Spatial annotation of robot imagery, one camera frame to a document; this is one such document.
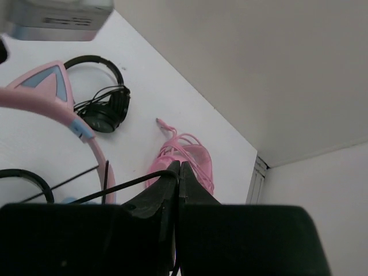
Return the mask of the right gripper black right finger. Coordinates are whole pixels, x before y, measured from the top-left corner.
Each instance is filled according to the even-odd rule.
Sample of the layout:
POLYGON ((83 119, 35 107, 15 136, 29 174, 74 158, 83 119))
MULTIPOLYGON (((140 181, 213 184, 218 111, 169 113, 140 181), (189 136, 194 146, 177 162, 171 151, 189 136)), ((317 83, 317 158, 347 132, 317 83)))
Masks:
POLYGON ((179 173, 178 256, 182 275, 330 275, 311 216, 299 206, 226 205, 179 173))

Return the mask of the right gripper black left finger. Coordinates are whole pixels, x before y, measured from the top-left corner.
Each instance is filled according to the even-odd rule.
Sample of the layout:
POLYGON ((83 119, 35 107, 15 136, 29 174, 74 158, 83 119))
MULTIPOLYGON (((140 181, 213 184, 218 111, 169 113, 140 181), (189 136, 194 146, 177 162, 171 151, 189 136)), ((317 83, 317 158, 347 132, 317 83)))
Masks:
POLYGON ((124 204, 16 203, 1 208, 2 275, 177 275, 179 162, 118 185, 154 179, 124 204))

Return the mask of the pink blue cat-ear headphones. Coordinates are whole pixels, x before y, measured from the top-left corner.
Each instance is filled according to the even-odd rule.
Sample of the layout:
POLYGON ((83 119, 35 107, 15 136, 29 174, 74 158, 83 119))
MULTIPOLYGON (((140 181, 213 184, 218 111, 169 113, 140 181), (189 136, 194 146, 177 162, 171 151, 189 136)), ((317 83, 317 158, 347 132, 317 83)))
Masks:
POLYGON ((98 162, 101 188, 115 187, 112 166, 106 164, 95 132, 74 113, 71 83, 62 62, 54 61, 39 66, 2 87, 1 107, 39 114, 67 127, 91 148, 98 162))

